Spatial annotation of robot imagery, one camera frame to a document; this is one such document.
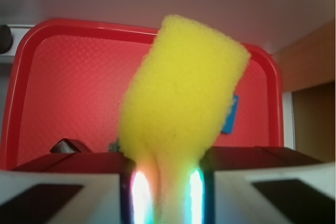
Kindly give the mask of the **gripper white black left finger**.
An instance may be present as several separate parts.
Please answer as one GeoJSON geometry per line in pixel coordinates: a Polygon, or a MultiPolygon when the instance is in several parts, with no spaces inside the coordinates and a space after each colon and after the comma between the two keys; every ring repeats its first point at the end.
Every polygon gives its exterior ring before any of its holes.
{"type": "Polygon", "coordinates": [[[146,183],[122,154],[47,154],[1,171],[1,223],[146,222],[146,183]]]}

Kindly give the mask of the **gripper white black right finger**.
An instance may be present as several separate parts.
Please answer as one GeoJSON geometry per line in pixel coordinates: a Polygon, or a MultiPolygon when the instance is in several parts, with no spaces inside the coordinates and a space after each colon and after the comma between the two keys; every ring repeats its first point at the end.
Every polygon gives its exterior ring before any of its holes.
{"type": "Polygon", "coordinates": [[[289,148],[212,147],[190,184],[190,223],[335,223],[335,163],[289,148]]]}

